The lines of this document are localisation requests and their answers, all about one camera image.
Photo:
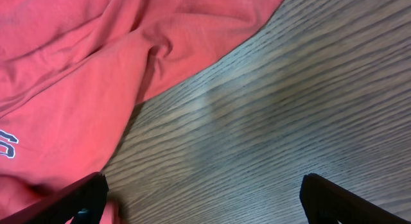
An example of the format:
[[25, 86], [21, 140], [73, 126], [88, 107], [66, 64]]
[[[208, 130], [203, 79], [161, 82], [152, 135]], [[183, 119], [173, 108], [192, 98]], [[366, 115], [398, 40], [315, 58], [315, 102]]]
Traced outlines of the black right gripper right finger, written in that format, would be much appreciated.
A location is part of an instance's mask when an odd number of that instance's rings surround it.
[[304, 175], [299, 198], [309, 224], [410, 224], [320, 175]]

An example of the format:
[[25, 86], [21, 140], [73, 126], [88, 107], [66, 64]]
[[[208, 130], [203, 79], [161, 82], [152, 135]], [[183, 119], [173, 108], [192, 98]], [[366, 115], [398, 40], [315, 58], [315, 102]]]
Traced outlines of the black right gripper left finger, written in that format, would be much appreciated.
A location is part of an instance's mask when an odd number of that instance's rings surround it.
[[1, 220], [1, 224], [99, 224], [107, 203], [106, 178], [94, 172]]

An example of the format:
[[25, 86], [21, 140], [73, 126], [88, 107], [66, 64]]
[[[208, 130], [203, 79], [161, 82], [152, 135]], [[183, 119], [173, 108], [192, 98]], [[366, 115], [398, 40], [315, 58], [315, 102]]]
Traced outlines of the red printed t-shirt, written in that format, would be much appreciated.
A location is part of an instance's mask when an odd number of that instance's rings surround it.
[[100, 171], [134, 107], [284, 0], [1, 0], [1, 217]]

